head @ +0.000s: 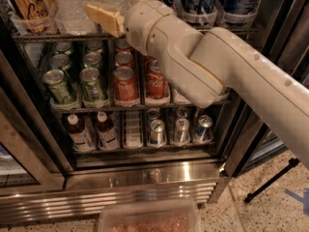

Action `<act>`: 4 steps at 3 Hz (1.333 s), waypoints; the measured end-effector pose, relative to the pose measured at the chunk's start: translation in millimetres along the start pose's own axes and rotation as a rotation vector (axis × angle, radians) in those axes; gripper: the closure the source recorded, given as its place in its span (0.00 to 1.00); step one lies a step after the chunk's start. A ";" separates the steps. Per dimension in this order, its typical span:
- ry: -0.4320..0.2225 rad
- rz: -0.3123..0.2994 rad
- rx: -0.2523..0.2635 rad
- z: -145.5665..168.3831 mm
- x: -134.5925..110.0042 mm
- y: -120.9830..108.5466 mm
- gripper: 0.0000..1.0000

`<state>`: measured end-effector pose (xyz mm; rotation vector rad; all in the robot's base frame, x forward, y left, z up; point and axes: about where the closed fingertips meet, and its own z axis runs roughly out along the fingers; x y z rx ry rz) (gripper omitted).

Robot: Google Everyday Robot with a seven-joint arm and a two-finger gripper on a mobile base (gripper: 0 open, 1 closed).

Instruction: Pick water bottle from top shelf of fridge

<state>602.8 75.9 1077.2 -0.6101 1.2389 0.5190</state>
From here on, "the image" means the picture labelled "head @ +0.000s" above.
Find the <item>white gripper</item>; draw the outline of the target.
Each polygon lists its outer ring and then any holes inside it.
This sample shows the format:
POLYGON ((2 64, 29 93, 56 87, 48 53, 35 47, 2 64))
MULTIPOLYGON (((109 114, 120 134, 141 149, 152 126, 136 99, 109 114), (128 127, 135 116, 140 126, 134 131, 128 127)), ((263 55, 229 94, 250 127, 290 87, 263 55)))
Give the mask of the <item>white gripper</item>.
POLYGON ((103 31, 116 38, 126 33, 129 45, 143 55, 148 55, 147 43, 151 31, 161 19, 175 13, 158 0, 128 1, 133 6, 125 16, 117 6, 101 2, 85 2, 84 8, 87 16, 99 24, 103 31))

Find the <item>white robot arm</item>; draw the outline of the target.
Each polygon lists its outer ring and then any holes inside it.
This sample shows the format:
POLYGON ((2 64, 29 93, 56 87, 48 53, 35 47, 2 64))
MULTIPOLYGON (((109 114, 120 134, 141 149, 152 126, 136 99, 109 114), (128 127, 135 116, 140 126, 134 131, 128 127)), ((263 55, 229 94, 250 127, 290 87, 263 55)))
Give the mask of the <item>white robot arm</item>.
POLYGON ((231 31, 203 34, 158 0, 117 6, 86 1, 88 17, 115 37, 154 57, 164 77, 198 107, 219 100, 229 87, 309 168, 309 90, 231 31))

